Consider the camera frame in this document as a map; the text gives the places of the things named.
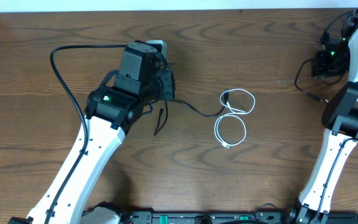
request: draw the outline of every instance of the white cable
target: white cable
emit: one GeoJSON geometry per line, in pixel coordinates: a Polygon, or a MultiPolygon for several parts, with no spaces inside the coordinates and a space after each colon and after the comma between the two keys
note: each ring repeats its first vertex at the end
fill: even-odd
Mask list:
{"type": "Polygon", "coordinates": [[[232,89],[232,90],[226,90],[226,91],[224,91],[224,92],[221,94],[221,96],[219,97],[219,100],[220,100],[220,102],[221,102],[221,104],[222,104],[223,106],[229,108],[229,110],[231,111],[231,113],[227,113],[227,114],[222,115],[222,116],[220,116],[220,117],[217,118],[217,120],[215,121],[215,127],[214,127],[215,137],[216,137],[216,139],[217,139],[220,143],[222,143],[222,146],[224,146],[224,147],[226,147],[226,148],[229,149],[230,146],[236,146],[236,145],[242,143],[243,140],[246,138],[246,136],[247,136],[246,124],[244,124],[244,122],[241,120],[241,118],[238,117],[237,115],[249,114],[249,113],[254,109],[256,100],[255,100],[255,97],[253,96],[253,94],[251,94],[251,93],[248,92],[247,90],[243,90],[243,89],[240,89],[240,88],[235,88],[235,89],[232,89]],[[222,102],[222,96],[223,96],[223,94],[225,94],[225,93],[227,93],[227,92],[230,92],[230,91],[243,91],[243,92],[248,93],[250,96],[252,96],[252,98],[254,99],[254,104],[252,105],[251,110],[249,110],[249,111],[243,111],[243,110],[239,110],[239,109],[232,108],[232,107],[230,106],[230,103],[229,103],[229,102],[227,102],[227,105],[225,105],[225,104],[222,102]],[[221,122],[221,120],[222,120],[224,117],[234,117],[234,118],[237,118],[237,119],[239,119],[239,120],[241,121],[242,126],[244,127],[244,137],[243,137],[239,142],[237,142],[237,143],[235,143],[235,144],[229,144],[229,143],[226,142],[226,141],[221,137],[221,135],[219,134],[219,131],[218,131],[219,123],[221,122]]]}

